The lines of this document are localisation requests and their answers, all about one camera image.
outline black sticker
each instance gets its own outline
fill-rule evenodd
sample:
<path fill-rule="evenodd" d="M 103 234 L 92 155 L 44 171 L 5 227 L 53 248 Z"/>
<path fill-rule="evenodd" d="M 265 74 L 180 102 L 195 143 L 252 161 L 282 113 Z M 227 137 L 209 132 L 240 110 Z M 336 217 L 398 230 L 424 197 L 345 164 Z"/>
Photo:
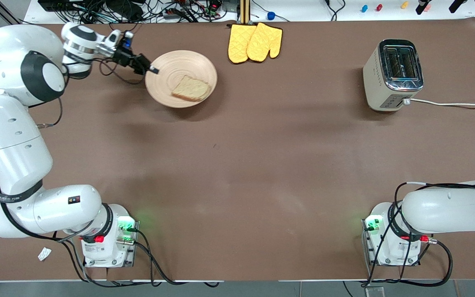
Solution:
<path fill-rule="evenodd" d="M 69 204 L 80 203 L 80 196 L 69 197 L 67 200 L 67 203 Z"/>

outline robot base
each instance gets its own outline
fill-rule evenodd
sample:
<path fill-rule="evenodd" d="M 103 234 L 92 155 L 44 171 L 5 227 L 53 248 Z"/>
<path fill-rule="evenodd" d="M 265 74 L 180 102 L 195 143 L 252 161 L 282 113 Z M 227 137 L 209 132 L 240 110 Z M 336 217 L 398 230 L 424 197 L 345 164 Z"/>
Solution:
<path fill-rule="evenodd" d="M 117 204 L 109 204 L 113 211 L 113 222 L 109 233 L 104 237 L 102 244 L 88 245 L 82 242 L 82 250 L 85 258 L 85 267 L 100 267 L 100 268 L 116 268 L 116 267 L 133 267 L 134 255 L 136 246 L 132 244 L 138 238 L 138 233 L 128 232 L 121 229 L 123 218 L 129 218 L 132 221 L 132 228 L 138 229 L 140 222 L 135 222 L 128 214 L 128 211 Z M 130 243 L 123 243 L 119 238 L 128 237 L 131 239 Z M 97 258 L 94 254 L 95 249 L 111 249 L 113 248 L 113 256 L 106 258 Z"/>
<path fill-rule="evenodd" d="M 379 203 L 373 208 L 371 215 L 362 220 L 362 246 L 364 247 L 364 258 L 366 265 L 373 265 L 375 253 L 381 244 L 381 236 L 388 227 L 388 209 L 391 203 Z M 377 226 L 374 231 L 366 231 L 370 226 Z M 402 266 L 404 264 L 404 256 L 409 247 L 407 266 L 411 266 L 417 261 L 417 256 L 421 248 L 420 241 L 412 241 L 411 244 L 407 240 L 401 239 L 394 234 L 392 230 L 388 230 L 383 245 L 379 250 L 377 264 L 379 266 Z"/>

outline gray floor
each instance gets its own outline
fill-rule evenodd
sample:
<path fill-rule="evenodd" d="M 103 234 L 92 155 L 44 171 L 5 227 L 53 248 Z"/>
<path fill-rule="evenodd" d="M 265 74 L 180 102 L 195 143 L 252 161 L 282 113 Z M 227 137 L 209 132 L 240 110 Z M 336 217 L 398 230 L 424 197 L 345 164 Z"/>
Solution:
<path fill-rule="evenodd" d="M 357 282 L 347 282 L 353 297 L 364 297 Z M 475 280 L 450 281 L 437 288 L 405 284 L 384 284 L 387 297 L 475 297 Z M 218 288 L 192 283 L 181 286 L 162 284 L 104 289 L 82 282 L 0 283 L 0 297 L 349 297 L 342 282 L 225 282 Z"/>

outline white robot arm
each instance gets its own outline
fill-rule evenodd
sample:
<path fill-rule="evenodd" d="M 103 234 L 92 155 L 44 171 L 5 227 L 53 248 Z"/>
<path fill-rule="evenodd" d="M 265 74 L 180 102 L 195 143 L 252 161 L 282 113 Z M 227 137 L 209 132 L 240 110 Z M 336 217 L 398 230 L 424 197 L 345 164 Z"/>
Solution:
<path fill-rule="evenodd" d="M 364 220 L 369 257 L 373 260 L 381 245 L 379 265 L 401 266 L 406 256 L 407 265 L 413 265 L 417 263 L 421 241 L 427 240 L 422 235 L 475 231 L 475 181 L 462 185 L 474 188 L 436 186 L 410 192 L 397 203 L 402 215 L 396 214 L 394 203 L 378 204 Z"/>
<path fill-rule="evenodd" d="M 64 230 L 80 236 L 88 266 L 129 266 L 134 234 L 126 229 L 135 222 L 124 207 L 102 203 L 98 191 L 86 184 L 43 187 L 53 160 L 28 107 L 59 98 L 66 86 L 63 73 L 87 76 L 89 60 L 98 55 L 135 72 L 158 70 L 132 54 L 126 45 L 130 32 L 121 36 L 115 30 L 106 38 L 67 24 L 62 36 L 64 45 L 41 26 L 0 28 L 0 237 L 26 237 L 15 224 L 35 234 Z"/>

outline toaster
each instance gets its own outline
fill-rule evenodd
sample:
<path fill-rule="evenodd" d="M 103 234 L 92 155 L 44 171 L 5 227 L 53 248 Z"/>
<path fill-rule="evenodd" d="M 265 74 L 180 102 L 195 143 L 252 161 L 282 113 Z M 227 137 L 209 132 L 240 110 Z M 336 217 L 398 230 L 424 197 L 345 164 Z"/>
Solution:
<path fill-rule="evenodd" d="M 423 88 L 419 56 L 412 42 L 386 39 L 364 65 L 366 100 L 375 111 L 398 111 Z"/>

